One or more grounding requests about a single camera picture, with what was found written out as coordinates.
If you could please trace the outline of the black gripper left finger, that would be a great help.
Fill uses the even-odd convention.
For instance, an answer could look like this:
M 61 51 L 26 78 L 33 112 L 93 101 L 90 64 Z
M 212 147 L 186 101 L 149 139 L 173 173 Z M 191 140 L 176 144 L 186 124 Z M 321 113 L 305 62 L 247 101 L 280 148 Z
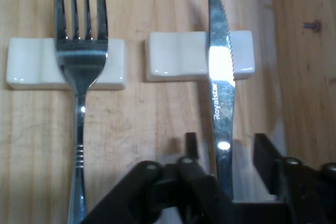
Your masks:
M 197 161 L 196 134 L 185 134 L 186 154 L 174 164 L 139 162 L 82 223 L 155 223 L 175 207 L 183 223 L 234 223 L 232 200 Z

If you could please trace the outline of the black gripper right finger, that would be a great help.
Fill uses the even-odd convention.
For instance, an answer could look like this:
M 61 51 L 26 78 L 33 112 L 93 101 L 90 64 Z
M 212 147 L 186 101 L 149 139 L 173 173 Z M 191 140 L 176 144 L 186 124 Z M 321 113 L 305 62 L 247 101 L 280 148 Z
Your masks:
M 292 223 L 335 223 L 334 162 L 313 169 L 256 133 L 253 164 L 268 192 L 287 205 Z

